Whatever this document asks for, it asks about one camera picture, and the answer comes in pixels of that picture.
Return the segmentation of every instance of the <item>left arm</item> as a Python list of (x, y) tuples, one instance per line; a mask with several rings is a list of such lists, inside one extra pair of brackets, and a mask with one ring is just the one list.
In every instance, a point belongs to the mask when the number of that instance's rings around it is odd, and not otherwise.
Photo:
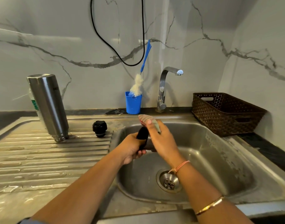
[(144, 140), (138, 140), (136, 136), (137, 133), (128, 135), (118, 147), (39, 210), (31, 220), (47, 224), (90, 224), (121, 166), (146, 153), (143, 150), (137, 154)]

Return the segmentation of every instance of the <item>stainless steel sink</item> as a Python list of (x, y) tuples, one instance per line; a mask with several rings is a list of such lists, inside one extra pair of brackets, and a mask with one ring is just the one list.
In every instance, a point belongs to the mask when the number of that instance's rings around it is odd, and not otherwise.
[[(67, 118), (71, 137), (61, 143), (52, 140), (38, 117), (22, 117), (0, 131), (0, 224), (33, 215), (141, 127), (130, 115)], [(256, 149), (237, 136), (214, 135), (191, 114), (157, 118), (183, 156), (246, 215), (285, 214), (285, 172)], [(96, 120), (107, 122), (105, 138), (92, 132)], [(150, 139), (146, 148), (154, 148)], [(195, 223), (181, 182), (167, 175), (169, 169), (151, 151), (123, 166), (100, 206), (99, 222)]]
[[(249, 162), (240, 157), (230, 144), (198, 123), (166, 123), (181, 154), (223, 195), (231, 196), (255, 187)], [(125, 128), (121, 139), (137, 132), (141, 126)], [(146, 149), (154, 148), (149, 139)], [(157, 173), (169, 170), (169, 165), (157, 154), (148, 151), (142, 158), (125, 165), (118, 173), (119, 186), (133, 198), (165, 203), (187, 203), (184, 190), (173, 193), (163, 190)]]

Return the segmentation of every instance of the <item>blue container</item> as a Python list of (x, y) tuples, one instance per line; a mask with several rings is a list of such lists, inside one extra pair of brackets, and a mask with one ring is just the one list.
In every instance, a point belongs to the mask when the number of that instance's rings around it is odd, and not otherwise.
[(131, 115), (136, 115), (140, 112), (140, 105), (142, 103), (142, 95), (132, 97), (129, 95), (130, 91), (125, 92), (126, 96), (126, 112)]

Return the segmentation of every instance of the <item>black cable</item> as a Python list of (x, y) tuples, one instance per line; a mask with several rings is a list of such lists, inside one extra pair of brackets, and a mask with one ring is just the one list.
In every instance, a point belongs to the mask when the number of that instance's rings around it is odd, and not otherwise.
[(142, 56), (141, 60), (140, 60), (138, 63), (136, 63), (136, 64), (127, 64), (127, 63), (125, 63), (125, 61), (123, 61), (123, 59), (122, 59), (121, 56), (118, 54), (118, 52), (117, 52), (110, 44), (108, 44), (108, 43), (99, 35), (99, 33), (98, 33), (97, 30), (96, 30), (95, 23), (94, 23), (94, 18), (93, 18), (93, 0), (90, 0), (90, 16), (91, 16), (91, 18), (92, 18), (92, 23), (93, 23), (94, 30), (95, 30), (96, 34), (98, 35), (98, 37), (116, 53), (116, 55), (120, 58), (120, 60), (121, 60), (124, 64), (126, 64), (127, 66), (130, 66), (130, 67), (133, 67), (133, 66), (138, 65), (138, 64), (143, 60), (143, 58), (144, 58), (144, 56), (145, 56), (145, 27), (144, 27), (144, 17), (143, 17), (143, 0), (142, 0), (143, 56)]

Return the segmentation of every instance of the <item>orange thread bracelet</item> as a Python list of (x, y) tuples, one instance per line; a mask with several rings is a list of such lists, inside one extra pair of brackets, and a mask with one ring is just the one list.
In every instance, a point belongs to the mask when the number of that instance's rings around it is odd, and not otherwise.
[(190, 162), (189, 160), (187, 160), (187, 161), (184, 161), (182, 164), (180, 164), (180, 166), (178, 166), (176, 169), (175, 168), (173, 168), (173, 169), (171, 169), (170, 171), (169, 171), (169, 173), (170, 172), (174, 172), (175, 174), (178, 172), (178, 170), (185, 164), (185, 163), (188, 163), (188, 162)]

